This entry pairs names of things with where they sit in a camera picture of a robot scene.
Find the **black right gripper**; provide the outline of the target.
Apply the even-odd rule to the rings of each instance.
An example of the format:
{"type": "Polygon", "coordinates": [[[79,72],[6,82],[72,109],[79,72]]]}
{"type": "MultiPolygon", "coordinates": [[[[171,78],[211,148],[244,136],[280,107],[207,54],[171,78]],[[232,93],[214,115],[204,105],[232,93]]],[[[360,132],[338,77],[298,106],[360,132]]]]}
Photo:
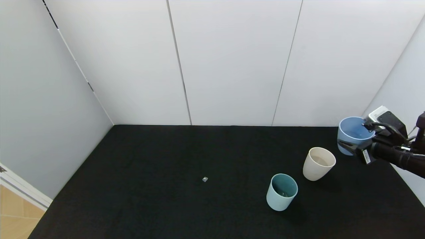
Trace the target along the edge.
{"type": "Polygon", "coordinates": [[[361,140],[346,141],[337,139],[337,145],[341,153],[348,156],[357,155],[366,165],[378,159],[387,162],[395,162],[395,151],[393,147],[382,142],[376,142],[369,139],[361,143],[361,140]]]}

